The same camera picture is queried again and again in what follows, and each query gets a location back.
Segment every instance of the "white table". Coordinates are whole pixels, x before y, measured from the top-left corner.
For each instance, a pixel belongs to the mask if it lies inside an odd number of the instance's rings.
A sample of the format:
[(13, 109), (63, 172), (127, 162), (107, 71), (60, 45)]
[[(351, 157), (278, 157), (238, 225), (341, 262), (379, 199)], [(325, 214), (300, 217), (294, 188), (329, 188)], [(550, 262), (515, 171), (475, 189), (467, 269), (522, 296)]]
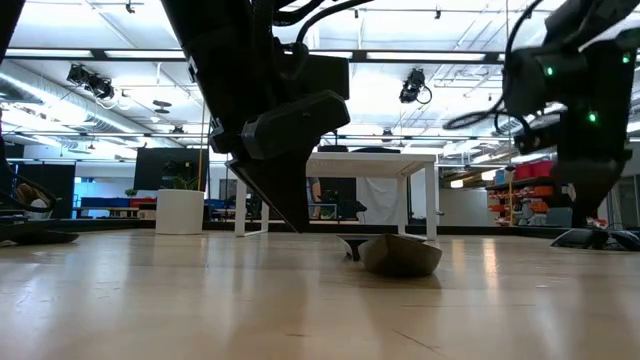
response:
[[(407, 225), (407, 178), (425, 169), (427, 240), (435, 240), (437, 235), (438, 184), (435, 173), (435, 155), (417, 154), (376, 154), (376, 153), (313, 153), (307, 162), (308, 177), (332, 178), (386, 178), (396, 179), (398, 189), (397, 224), (398, 233), (404, 236)], [(247, 185), (238, 180), (236, 192), (236, 236), (250, 236), (267, 232), (269, 229), (269, 206), (262, 203), (261, 230), (245, 232)]]

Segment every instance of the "wooden floor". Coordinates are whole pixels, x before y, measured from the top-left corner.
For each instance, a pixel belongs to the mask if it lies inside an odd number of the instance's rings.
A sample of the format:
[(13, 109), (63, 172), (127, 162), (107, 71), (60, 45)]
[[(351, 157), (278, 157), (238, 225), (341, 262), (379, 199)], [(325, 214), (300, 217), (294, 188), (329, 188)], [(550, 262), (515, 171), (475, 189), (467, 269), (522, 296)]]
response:
[(0, 359), (638, 359), (640, 257), (445, 237), (390, 280), (330, 235), (0, 248)]

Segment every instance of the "person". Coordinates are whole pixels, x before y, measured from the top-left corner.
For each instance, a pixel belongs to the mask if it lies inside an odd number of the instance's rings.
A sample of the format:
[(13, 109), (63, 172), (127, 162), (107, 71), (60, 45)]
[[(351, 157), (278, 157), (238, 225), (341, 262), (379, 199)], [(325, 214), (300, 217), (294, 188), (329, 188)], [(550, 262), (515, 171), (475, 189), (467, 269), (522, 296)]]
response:
[[(48, 205), (47, 199), (42, 193), (32, 188), (27, 184), (20, 184), (16, 188), (16, 199), (23, 204), (28, 204), (33, 207), (46, 208)], [(26, 217), (31, 220), (47, 220), (51, 217), (51, 212), (48, 213), (34, 213), (27, 212)]]
[[(307, 203), (309, 205), (322, 201), (322, 188), (317, 177), (307, 178)], [(309, 218), (320, 218), (320, 206), (309, 206)]]

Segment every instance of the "fluorescent light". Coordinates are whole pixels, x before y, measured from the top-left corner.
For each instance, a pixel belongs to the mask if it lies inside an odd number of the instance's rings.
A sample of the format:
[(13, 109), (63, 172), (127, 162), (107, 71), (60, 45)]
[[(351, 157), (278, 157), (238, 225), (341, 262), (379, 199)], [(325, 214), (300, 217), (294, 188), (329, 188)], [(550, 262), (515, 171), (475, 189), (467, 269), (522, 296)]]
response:
[(503, 158), (505, 156), (509, 155), (509, 153), (502, 153), (502, 154), (484, 154), (484, 155), (480, 155), (478, 157), (476, 157), (475, 159), (473, 159), (473, 163), (481, 163), (481, 162), (485, 162), (485, 161), (489, 161), (489, 160), (495, 160), (495, 159), (500, 159)]
[(506, 139), (505, 138), (497, 138), (497, 137), (479, 137), (477, 140), (493, 142), (493, 141), (500, 141), (500, 140), (507, 141), (509, 139), (508, 138), (506, 138)]
[(65, 49), (7, 49), (7, 56), (30, 57), (69, 57), (92, 58), (89, 50), (65, 50)]
[(412, 136), (411, 140), (433, 140), (433, 141), (462, 141), (469, 140), (469, 136)]
[(83, 122), (83, 123), (71, 123), (71, 122), (54, 122), (54, 124), (58, 124), (58, 125), (64, 125), (64, 126), (71, 126), (71, 127), (93, 127), (98, 125), (95, 122)]
[(52, 158), (52, 159), (23, 159), (23, 161), (46, 161), (46, 162), (76, 162), (76, 159)]
[(40, 135), (34, 135), (33, 136), (34, 140), (41, 143), (41, 144), (45, 144), (45, 145), (49, 145), (49, 146), (60, 146), (60, 143), (55, 141), (52, 138), (46, 137), (46, 136), (40, 136)]
[(632, 122), (627, 125), (627, 132), (634, 132), (640, 130), (640, 121)]
[(116, 160), (116, 159), (83, 159), (82, 162), (97, 163), (135, 163), (135, 160)]
[(89, 136), (94, 136), (94, 137), (111, 137), (111, 136), (116, 136), (116, 137), (143, 137), (144, 134), (142, 133), (89, 133)]
[(491, 181), (496, 177), (497, 170), (486, 171), (482, 173), (482, 180)]
[(104, 52), (107, 57), (114, 59), (184, 59), (182, 50), (108, 50)]
[(479, 168), (479, 169), (502, 169), (509, 164), (435, 164), (435, 167), (441, 168)]
[(353, 53), (350, 51), (309, 51), (311, 55), (320, 55), (320, 56), (332, 56), (332, 57), (341, 57), (345, 59), (351, 59), (353, 57)]
[(345, 139), (349, 140), (402, 140), (404, 136), (393, 136), (393, 135), (346, 135)]
[(464, 186), (464, 182), (462, 180), (456, 180), (451, 182), (452, 189), (460, 189)]
[(76, 132), (51, 132), (51, 131), (15, 131), (22, 135), (42, 135), (42, 136), (78, 136)]
[(370, 60), (482, 61), (481, 53), (367, 52)]
[(516, 156), (516, 157), (512, 158), (511, 161), (514, 162), (514, 163), (524, 163), (524, 162), (527, 162), (527, 161), (538, 160), (540, 158), (547, 157), (547, 156), (549, 156), (549, 154), (521, 155), (521, 156)]
[(170, 134), (170, 133), (151, 133), (151, 137), (168, 137), (182, 139), (201, 139), (205, 137), (203, 134)]

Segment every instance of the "red bin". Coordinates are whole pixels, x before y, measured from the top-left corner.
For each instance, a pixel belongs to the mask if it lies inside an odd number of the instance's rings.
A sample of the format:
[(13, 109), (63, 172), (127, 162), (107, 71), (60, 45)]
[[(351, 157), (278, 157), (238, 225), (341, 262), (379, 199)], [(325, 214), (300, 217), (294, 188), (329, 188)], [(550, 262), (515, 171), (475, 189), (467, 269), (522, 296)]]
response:
[(537, 163), (531, 164), (531, 166), (533, 168), (534, 177), (551, 176), (551, 167), (553, 166), (553, 161), (539, 161)]
[(522, 164), (516, 166), (516, 173), (513, 177), (514, 180), (523, 180), (532, 178), (533, 175), (533, 167), (532, 164)]

